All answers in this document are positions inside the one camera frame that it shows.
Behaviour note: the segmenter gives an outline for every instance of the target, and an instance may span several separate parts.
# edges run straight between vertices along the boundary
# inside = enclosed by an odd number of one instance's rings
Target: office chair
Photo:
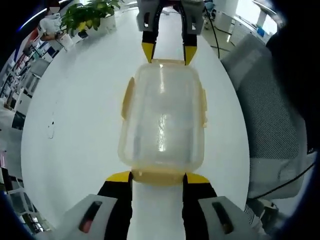
[[[250,153],[248,197],[264,194],[293,179],[307,167],[304,119],[288,101],[273,72],[265,44],[248,34],[223,60],[238,96]],[[298,194],[303,176],[266,195],[284,199]]]

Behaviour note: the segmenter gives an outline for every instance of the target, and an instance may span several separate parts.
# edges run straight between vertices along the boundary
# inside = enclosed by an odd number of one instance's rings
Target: white wall
[[[252,24],[256,24],[260,14],[260,7],[252,0],[238,0],[235,13]]]
[[[238,1],[239,0],[213,0],[213,3],[217,11],[224,12],[233,17],[236,14]]]
[[[268,34],[275,34],[278,30],[278,25],[269,15],[265,17],[265,22],[262,29]]]

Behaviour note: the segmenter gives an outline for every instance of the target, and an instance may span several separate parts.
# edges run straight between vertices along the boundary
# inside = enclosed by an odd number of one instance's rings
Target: floor
[[[220,59],[223,59],[235,46],[231,42],[229,42],[231,36],[230,34],[222,32],[216,28],[214,29],[220,48]],[[202,36],[210,44],[212,50],[218,55],[217,42],[210,23],[206,24],[205,28],[203,28]]]

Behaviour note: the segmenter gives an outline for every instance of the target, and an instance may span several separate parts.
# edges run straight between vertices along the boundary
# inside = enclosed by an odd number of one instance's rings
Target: plastic food container
[[[143,172],[196,170],[204,160],[206,110],[193,68],[173,60],[141,66],[123,100],[120,159]]]

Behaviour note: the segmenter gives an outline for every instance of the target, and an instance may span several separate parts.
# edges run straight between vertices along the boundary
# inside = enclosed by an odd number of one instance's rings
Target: round white table
[[[117,148],[128,82],[147,62],[137,14],[137,9],[118,12],[116,32],[85,39],[71,51],[62,50],[32,97],[22,135],[22,177],[29,198],[55,227],[68,209],[88,194],[96,194],[108,176],[130,169],[120,161]],[[154,58],[183,60],[181,29],[179,14],[161,15]],[[204,130],[204,161],[196,173],[210,180],[218,196],[226,196],[244,209],[250,160],[243,113],[218,57],[202,36],[198,36],[197,44],[190,65],[198,71],[206,90],[208,122]],[[158,227],[161,222],[173,231],[184,232],[182,189],[154,187],[159,201],[153,202],[148,198],[149,188],[153,187],[134,183],[133,214],[137,208],[149,205],[156,212],[141,215],[156,219]],[[170,213],[163,210],[173,208],[173,201],[178,208],[175,216],[172,209]],[[171,220],[161,221],[153,214]],[[179,222],[179,227],[174,226],[174,221]],[[166,237],[170,232],[160,231]]]

